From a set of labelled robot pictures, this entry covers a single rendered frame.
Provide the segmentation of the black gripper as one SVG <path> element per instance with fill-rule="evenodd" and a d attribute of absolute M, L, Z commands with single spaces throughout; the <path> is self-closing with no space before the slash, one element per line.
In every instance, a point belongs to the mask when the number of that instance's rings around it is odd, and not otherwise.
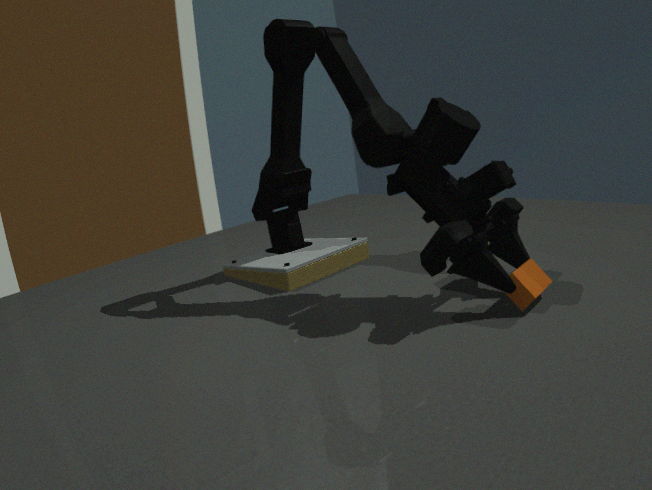
<path fill-rule="evenodd" d="M 422 202 L 426 212 L 422 219 L 427 224 L 434 221 L 440 228 L 420 253 L 421 266 L 433 277 L 447 267 L 450 257 L 453 264 L 447 270 L 449 274 L 513 293 L 516 285 L 495 256 L 516 269 L 530 260 L 518 235 L 517 221 L 524 206 L 515 198 L 501 199 L 494 206 L 473 201 L 477 207 L 468 214 L 448 188 L 449 178 L 461 182 L 452 175 L 443 178 Z"/>

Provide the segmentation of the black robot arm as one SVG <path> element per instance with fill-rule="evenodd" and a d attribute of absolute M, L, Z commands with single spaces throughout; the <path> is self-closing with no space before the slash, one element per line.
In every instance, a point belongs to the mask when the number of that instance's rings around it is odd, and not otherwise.
<path fill-rule="evenodd" d="M 304 72 L 315 53 L 330 76 L 352 118 L 351 134 L 361 160 L 372 167 L 399 164 L 387 175 L 387 195 L 406 192 L 421 208 L 433 186 L 451 174 L 480 130 L 467 110 L 432 98 L 412 129 L 380 96 L 338 27 L 314 27 L 310 21 L 274 19 L 266 27 L 264 56 L 271 67 L 273 97 L 270 156 L 259 180 L 252 208 L 256 221 L 267 220 L 272 248 L 284 254 L 310 245 L 304 242 L 297 211 L 308 209 L 311 169 L 300 159 Z M 447 181 L 458 205 L 472 213 L 474 202 L 489 200 L 516 185 L 513 169 L 492 160 L 472 175 Z M 473 202 L 474 201 L 474 202 Z M 288 206 L 274 211 L 273 209 Z M 471 210 L 470 210 L 471 209 Z"/>

